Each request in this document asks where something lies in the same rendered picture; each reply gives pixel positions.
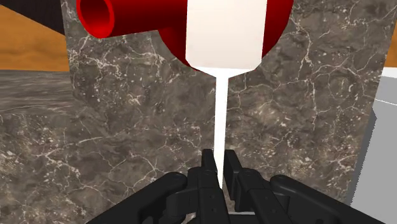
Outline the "white spatula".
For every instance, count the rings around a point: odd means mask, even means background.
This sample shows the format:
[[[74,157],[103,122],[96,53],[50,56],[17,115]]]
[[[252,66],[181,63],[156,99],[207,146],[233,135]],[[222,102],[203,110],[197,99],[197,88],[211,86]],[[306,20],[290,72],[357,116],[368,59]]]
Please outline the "white spatula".
[[[223,182],[228,80],[262,60],[267,0],[188,0],[189,65],[216,78],[214,159]]]

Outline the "red round thing with tube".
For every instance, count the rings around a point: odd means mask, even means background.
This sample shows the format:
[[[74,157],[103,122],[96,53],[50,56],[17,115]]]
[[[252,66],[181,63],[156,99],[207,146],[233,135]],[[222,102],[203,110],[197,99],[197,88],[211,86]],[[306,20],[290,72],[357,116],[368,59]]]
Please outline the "red round thing with tube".
[[[96,38],[158,30],[173,56],[184,65],[188,0],[76,0],[81,24]],[[286,28],[293,0],[267,0],[264,57]]]

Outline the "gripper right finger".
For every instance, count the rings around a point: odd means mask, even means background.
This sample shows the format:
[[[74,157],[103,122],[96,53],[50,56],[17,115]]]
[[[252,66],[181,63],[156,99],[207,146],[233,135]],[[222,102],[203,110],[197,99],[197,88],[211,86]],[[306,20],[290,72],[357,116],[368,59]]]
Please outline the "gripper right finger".
[[[225,151],[223,175],[236,212],[255,213],[259,224],[385,224],[295,179],[265,180]]]

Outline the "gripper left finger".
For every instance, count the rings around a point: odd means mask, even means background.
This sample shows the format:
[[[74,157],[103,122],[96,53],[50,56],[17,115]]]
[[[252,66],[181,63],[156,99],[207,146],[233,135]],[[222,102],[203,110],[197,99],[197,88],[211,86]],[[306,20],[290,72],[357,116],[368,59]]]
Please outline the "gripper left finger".
[[[168,172],[87,224],[182,224],[190,213],[197,215],[193,224],[230,224],[210,149],[187,175]]]

